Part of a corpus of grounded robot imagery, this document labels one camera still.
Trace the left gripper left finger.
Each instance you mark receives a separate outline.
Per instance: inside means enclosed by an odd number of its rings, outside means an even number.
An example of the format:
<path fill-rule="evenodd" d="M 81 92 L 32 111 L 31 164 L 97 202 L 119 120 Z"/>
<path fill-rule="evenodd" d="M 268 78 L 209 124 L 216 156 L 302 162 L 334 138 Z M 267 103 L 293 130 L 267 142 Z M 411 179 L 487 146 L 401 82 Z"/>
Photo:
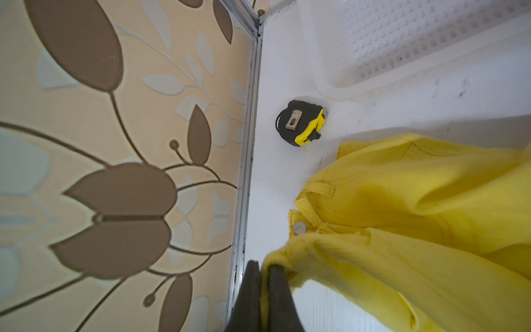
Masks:
<path fill-rule="evenodd" d="M 249 261 L 225 332 L 261 331 L 261 272 L 257 261 Z"/>

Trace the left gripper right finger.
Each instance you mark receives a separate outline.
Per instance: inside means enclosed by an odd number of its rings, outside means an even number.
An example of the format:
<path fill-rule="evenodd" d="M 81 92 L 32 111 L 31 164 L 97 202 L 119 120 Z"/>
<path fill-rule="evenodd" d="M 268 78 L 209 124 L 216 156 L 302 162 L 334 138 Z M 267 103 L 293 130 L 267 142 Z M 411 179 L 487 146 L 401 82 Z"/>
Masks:
<path fill-rule="evenodd" d="M 270 332 L 305 332 L 295 308 L 286 273 L 282 266 L 269 268 L 269 314 Z"/>

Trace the yellow trousers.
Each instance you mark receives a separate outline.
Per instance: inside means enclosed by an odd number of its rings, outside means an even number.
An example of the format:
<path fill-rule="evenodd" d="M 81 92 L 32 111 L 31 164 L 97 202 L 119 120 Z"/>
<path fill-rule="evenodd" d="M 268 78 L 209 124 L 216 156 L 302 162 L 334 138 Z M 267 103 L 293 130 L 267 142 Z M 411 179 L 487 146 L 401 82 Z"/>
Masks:
<path fill-rule="evenodd" d="M 305 183 L 283 267 L 393 331 L 530 330 L 530 150 L 417 134 L 343 142 Z"/>

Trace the white plastic basket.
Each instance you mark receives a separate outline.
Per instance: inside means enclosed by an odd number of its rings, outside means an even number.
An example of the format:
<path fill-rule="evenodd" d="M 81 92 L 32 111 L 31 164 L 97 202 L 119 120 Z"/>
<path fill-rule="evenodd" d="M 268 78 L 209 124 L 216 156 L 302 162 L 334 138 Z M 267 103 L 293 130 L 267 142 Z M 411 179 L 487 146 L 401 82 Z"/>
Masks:
<path fill-rule="evenodd" d="M 298 1 L 314 82 L 359 98 L 530 32 L 529 1 Z"/>

